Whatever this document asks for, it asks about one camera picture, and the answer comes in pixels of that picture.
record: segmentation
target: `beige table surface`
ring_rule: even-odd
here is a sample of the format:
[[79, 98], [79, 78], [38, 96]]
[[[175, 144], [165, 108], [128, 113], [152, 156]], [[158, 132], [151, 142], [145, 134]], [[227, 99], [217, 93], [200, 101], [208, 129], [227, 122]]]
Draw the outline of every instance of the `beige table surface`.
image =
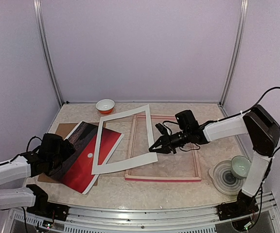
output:
[[[118, 103], [114, 113], [134, 109], [145, 104]], [[151, 114], [174, 115], [191, 109], [199, 124], [210, 119], [223, 118], [216, 104], [150, 103]], [[94, 104], [65, 104], [52, 124], [54, 133], [59, 123], [98, 122], [100, 114]], [[126, 158], [132, 118], [108, 122], [106, 127], [124, 133], [125, 136], [113, 153], [109, 163]], [[201, 146], [198, 150], [202, 181], [198, 183], [155, 183], [125, 181], [124, 171], [100, 175], [98, 185], [83, 195], [58, 183], [38, 182], [37, 177], [28, 178], [26, 184], [35, 183], [48, 195], [49, 201], [87, 207], [115, 209], [167, 209], [217, 204], [235, 197], [221, 194], [213, 185], [208, 170], [223, 160], [240, 155], [233, 137], [221, 139]]]

